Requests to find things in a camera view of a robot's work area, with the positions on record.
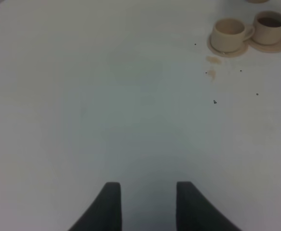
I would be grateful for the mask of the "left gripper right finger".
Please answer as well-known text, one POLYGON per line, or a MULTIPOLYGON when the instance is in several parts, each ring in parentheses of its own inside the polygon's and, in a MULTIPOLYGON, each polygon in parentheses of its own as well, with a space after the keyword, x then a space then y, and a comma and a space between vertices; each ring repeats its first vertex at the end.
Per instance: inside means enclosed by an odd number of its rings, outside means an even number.
POLYGON ((190 182, 176 184, 176 229, 178 231, 238 231, 190 182))

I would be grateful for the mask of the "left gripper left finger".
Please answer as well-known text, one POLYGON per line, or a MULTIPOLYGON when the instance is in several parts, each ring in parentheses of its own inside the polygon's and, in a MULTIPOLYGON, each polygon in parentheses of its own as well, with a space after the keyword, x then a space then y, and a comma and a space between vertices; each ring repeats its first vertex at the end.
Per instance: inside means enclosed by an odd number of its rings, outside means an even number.
POLYGON ((121 187, 107 182, 70 231, 121 231, 121 187))

